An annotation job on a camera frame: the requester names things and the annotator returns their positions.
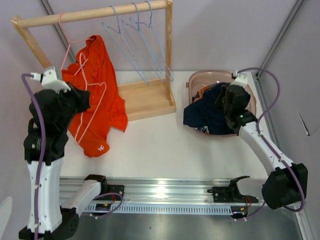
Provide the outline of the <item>navy blue shorts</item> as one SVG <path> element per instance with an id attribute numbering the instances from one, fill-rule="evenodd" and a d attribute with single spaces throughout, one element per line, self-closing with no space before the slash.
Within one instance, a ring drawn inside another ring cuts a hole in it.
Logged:
<path id="1" fill-rule="evenodd" d="M 250 94 L 236 84 L 220 82 L 204 87 L 183 110 L 183 124 L 215 136 L 238 135 L 240 128 L 256 122 L 246 109 Z"/>

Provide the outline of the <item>blue orange patterned shorts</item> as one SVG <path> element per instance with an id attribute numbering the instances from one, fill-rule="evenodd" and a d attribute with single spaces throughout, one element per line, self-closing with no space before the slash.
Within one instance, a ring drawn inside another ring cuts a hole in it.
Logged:
<path id="1" fill-rule="evenodd" d="M 233 135 L 227 125 L 225 114 L 215 102 L 222 88 L 221 83 L 202 88 L 184 109 L 184 124 L 210 135 Z"/>

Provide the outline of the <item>blue wire hanger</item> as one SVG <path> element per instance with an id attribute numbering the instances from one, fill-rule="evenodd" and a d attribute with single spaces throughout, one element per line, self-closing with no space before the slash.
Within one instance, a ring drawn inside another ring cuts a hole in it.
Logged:
<path id="1" fill-rule="evenodd" d="M 146 0 L 145 3 L 147 3 L 149 6 L 149 22 L 145 22 L 140 19 L 140 10 L 138 10 L 137 4 L 133 2 L 132 5 L 136 9 L 136 18 L 130 17 L 128 22 L 122 20 L 121 23 L 129 40 L 136 48 L 137 53 L 142 57 L 153 73 L 155 73 L 155 75 L 164 83 L 166 81 L 166 77 L 168 76 L 166 73 L 167 64 L 165 63 L 165 54 L 160 38 L 157 32 L 154 30 L 152 5 L 148 0 Z M 158 58 L 157 54 L 153 51 L 152 46 L 148 43 L 144 36 L 144 30 L 148 30 L 152 33 L 153 40 L 155 40 L 159 46 L 162 59 Z"/>
<path id="2" fill-rule="evenodd" d="M 150 81 L 149 78 L 147 77 L 146 73 L 144 70 L 142 70 L 140 62 L 138 61 L 137 57 L 134 54 L 134 51 L 130 47 L 127 39 L 125 38 L 122 29 L 120 27 L 120 19 L 119 15 L 116 11 L 116 8 L 112 5 L 109 6 L 112 10 L 114 15 L 116 16 L 116 24 L 117 24 L 117 29 L 111 27 L 110 25 L 106 24 L 105 22 L 102 22 L 102 27 L 105 30 L 105 32 L 111 37 L 113 43 L 117 46 L 117 48 L 120 50 L 120 52 L 125 56 L 125 58 L 128 60 L 130 65 L 134 68 L 136 73 L 140 76 L 140 78 L 143 80 L 143 82 L 148 86 Z M 125 46 L 121 46 L 120 43 L 115 39 L 113 34 L 111 32 L 114 32 L 120 36 L 122 41 L 124 42 Z"/>
<path id="3" fill-rule="evenodd" d="M 153 8 L 151 5 L 151 2 L 146 0 L 145 3 L 147 3 L 147 5 L 149 6 L 149 10 L 150 10 L 149 22 L 146 23 L 145 21 L 140 20 L 140 11 L 138 9 L 138 5 L 135 2 L 132 2 L 131 4 L 134 6 L 134 8 L 136 10 L 136 19 L 134 19 L 133 17 L 130 17 L 129 23 L 127 24 L 127 26 L 130 26 L 137 33 L 137 35 L 142 40 L 144 46 L 146 47 L 146 50 L 148 51 L 148 53 L 151 57 L 151 60 L 148 59 L 148 57 L 146 56 L 145 53 L 143 53 L 143 51 L 140 47 L 137 46 L 136 48 L 138 50 L 138 53 L 142 56 L 143 60 L 149 65 L 151 70 L 156 74 L 157 77 L 159 77 L 160 79 L 163 79 L 163 82 L 166 81 L 166 78 L 168 78 L 168 80 L 170 82 L 172 82 L 174 80 L 173 74 L 171 72 L 170 67 L 166 63 L 165 51 L 162 47 L 159 36 L 153 27 Z M 148 44 L 148 42 L 143 34 L 142 26 L 145 26 L 147 29 L 149 29 L 151 31 L 151 33 L 153 34 L 153 36 L 155 37 L 156 43 L 159 46 L 159 50 L 160 50 L 160 53 L 162 56 L 161 60 L 157 57 L 157 54 L 154 53 L 153 49 Z"/>

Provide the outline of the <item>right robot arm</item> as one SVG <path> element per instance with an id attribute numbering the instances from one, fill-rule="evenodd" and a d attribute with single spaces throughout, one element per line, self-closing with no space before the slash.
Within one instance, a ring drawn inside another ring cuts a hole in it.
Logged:
<path id="1" fill-rule="evenodd" d="M 244 177 L 228 189 L 228 196 L 239 202 L 246 195 L 264 200 L 273 210 L 285 208 L 300 212 L 306 205 L 308 169 L 294 163 L 260 129 L 260 121 L 246 109 L 247 92 L 236 84 L 223 84 L 215 102 L 222 108 L 227 126 L 239 136 L 262 163 L 267 179 Z"/>

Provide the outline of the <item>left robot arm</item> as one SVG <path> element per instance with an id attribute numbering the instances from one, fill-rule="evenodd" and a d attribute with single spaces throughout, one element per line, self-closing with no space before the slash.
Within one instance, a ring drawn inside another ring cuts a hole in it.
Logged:
<path id="1" fill-rule="evenodd" d="M 23 142 L 31 182 L 29 222 L 19 231 L 21 240 L 66 240 L 80 216 L 96 198 L 108 196 L 107 179 L 88 175 L 80 189 L 64 204 L 59 202 L 60 176 L 68 130 L 74 117 L 90 108 L 90 92 L 69 85 L 69 90 L 44 89 L 31 94 L 28 135 Z"/>

